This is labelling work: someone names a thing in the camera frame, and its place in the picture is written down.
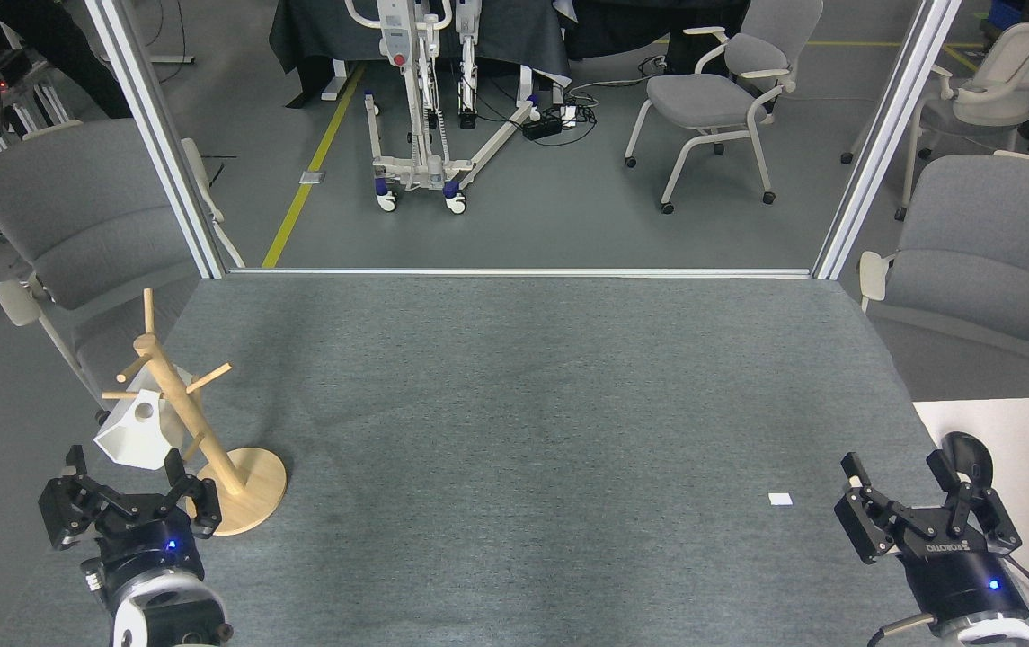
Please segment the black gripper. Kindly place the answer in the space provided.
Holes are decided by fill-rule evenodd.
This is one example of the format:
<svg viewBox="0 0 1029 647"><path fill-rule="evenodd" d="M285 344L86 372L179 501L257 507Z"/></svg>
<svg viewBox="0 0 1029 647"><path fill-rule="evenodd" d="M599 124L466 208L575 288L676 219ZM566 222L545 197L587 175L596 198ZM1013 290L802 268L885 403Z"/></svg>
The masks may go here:
<svg viewBox="0 0 1029 647"><path fill-rule="evenodd" d="M985 447L949 447L927 455L927 466L945 492L941 536L953 541L928 542L913 534L904 542L909 507L875 489L856 452L847 452L841 467L848 479L835 504L838 522L860 561L872 563L899 549L906 581L922 613L933 616L930 630L958 630L990 619L1027 618L1027 603L991 542L1004 554L1016 550L1020 536L998 492L992 488L994 463Z"/></svg>
<svg viewBox="0 0 1029 647"><path fill-rule="evenodd" d="M168 516L140 525L133 525L114 512L104 512L96 520L106 504L123 510L125 495L91 478L80 445L67 451L65 470L49 479L39 496L39 511L54 549L65 550L78 542L96 520L100 556L83 562L83 573L109 613L119 606L125 586L148 571L173 569L193 574L201 581L205 578L196 537L213 536L222 522L217 486L213 479L189 474L177 448L165 455L164 470L172 488L158 504L158 512ZM194 504L193 533L187 513L170 513L178 509L182 497Z"/></svg>

